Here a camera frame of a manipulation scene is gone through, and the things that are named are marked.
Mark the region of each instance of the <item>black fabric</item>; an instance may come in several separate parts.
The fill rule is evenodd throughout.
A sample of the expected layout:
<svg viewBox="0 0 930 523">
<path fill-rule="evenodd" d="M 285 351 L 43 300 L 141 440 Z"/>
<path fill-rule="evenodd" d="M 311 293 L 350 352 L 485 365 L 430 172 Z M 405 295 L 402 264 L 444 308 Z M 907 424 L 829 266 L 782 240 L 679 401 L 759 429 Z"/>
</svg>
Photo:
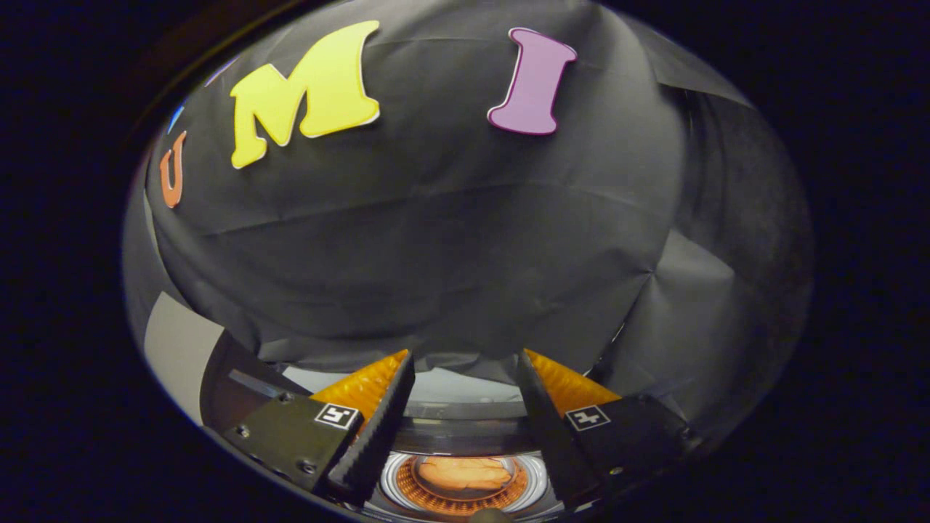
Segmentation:
<svg viewBox="0 0 930 523">
<path fill-rule="evenodd" d="M 265 63 L 288 75 L 364 20 L 380 21 L 362 57 L 380 118 L 317 139 L 294 130 L 234 169 L 233 85 Z M 148 194 L 171 279 L 262 359 L 332 372 L 407 348 L 417 370 L 513 383 L 523 347 L 584 371 L 627 318 L 607 386 L 662 390 L 719 441 L 803 327 L 804 195 L 738 93 L 624 20 L 581 1 L 356 0 L 271 35 L 157 139 Z M 578 52 L 550 136 L 485 117 L 510 84 L 518 26 Z M 170 209 L 151 174 L 183 131 Z"/>
<path fill-rule="evenodd" d="M 168 271 L 195 309 L 264 359 L 320 370 L 411 348 L 418 369 L 509 381 L 495 362 L 524 346 L 586 369 L 671 227 L 684 115 L 612 12 L 503 6 L 332 7 L 193 93 L 160 140 L 164 149 L 188 133 L 184 201 L 153 212 Z M 381 24 L 363 53 L 380 119 L 314 140 L 295 131 L 233 169 L 234 83 L 268 62 L 289 74 L 317 39 L 362 20 Z M 515 26 L 581 57 L 559 87 L 553 135 L 486 121 L 510 84 Z"/>
<path fill-rule="evenodd" d="M 145 206 L 145 162 L 134 174 L 126 201 L 123 221 L 123 288 L 126 291 L 126 315 L 133 334 L 133 342 L 142 350 L 145 329 L 158 296 L 165 292 L 179 303 L 190 306 L 168 277 L 161 257 L 156 251 L 153 231 L 150 229 Z"/>
</svg>

